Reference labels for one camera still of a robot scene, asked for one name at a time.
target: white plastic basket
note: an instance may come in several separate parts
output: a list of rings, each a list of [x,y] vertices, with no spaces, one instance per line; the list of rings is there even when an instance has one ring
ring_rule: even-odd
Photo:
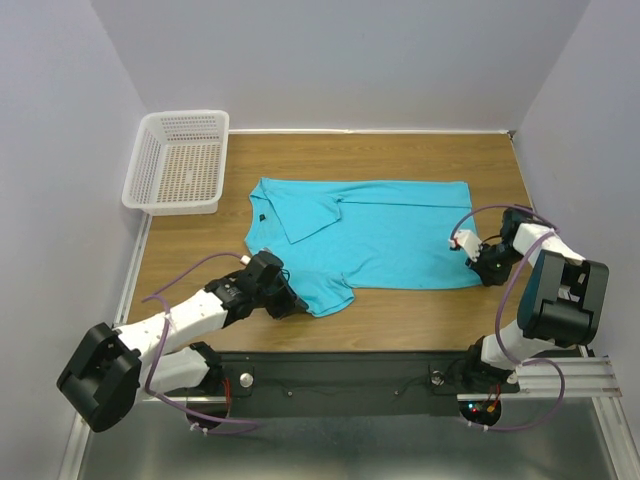
[[[214,213],[222,195],[229,115],[184,110],[140,122],[122,203],[150,215]]]

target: white corner trim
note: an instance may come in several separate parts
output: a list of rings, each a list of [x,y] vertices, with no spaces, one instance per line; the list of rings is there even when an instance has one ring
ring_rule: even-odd
[[[89,426],[76,413],[71,427],[71,434],[62,459],[58,480],[77,480],[82,468],[82,459],[89,440]]]
[[[536,211],[536,204],[533,201],[533,197],[531,196],[531,191],[529,190],[529,185],[527,185],[527,180],[524,178],[524,175],[522,174],[522,164],[520,163],[520,158],[518,158],[518,150],[516,149],[516,145],[513,142],[513,138],[510,139],[511,141],[511,150],[513,151],[513,156],[516,159],[516,165],[518,166],[518,172],[520,172],[520,178],[522,179],[522,184],[524,185],[524,191],[527,194],[527,198],[529,199],[529,205],[531,205],[531,208],[533,208],[534,211]]]
[[[506,135],[508,130],[464,130],[464,129],[393,129],[393,128],[232,128],[231,134],[241,135],[282,135],[282,134],[364,134],[364,135]]]

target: screw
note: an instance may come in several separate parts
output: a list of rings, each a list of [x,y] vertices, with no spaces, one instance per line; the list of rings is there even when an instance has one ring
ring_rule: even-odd
[[[434,370],[434,372],[431,374],[431,383],[433,383],[437,387],[442,385],[444,383],[444,375],[442,375],[442,372]]]
[[[249,388],[253,385],[253,375],[250,373],[243,373],[240,375],[240,386],[243,388]]]

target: wooden table surface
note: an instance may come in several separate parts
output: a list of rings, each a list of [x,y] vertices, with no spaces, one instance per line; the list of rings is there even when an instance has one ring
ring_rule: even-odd
[[[141,299],[214,252],[246,253],[251,223],[249,193],[260,177],[290,180],[463,180],[475,207],[528,204],[506,135],[232,135],[224,192],[212,215],[156,217],[151,224],[129,321],[159,311]],[[498,233],[502,210],[476,218],[481,236]],[[214,259],[166,292],[170,304],[209,280],[237,270],[231,258]],[[526,283],[514,290],[504,324],[515,318]],[[345,310],[324,318],[271,319],[264,310],[202,339],[217,350],[354,351],[466,349],[493,331],[504,287],[450,291],[357,289]]]

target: blue polo shirt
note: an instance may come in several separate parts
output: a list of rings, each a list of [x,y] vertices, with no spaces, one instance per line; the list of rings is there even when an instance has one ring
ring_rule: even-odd
[[[354,288],[452,289],[479,285],[451,229],[471,210],[464,182],[300,182],[262,178],[250,195],[252,254],[268,249],[316,317]],[[473,219],[463,225],[475,231]]]

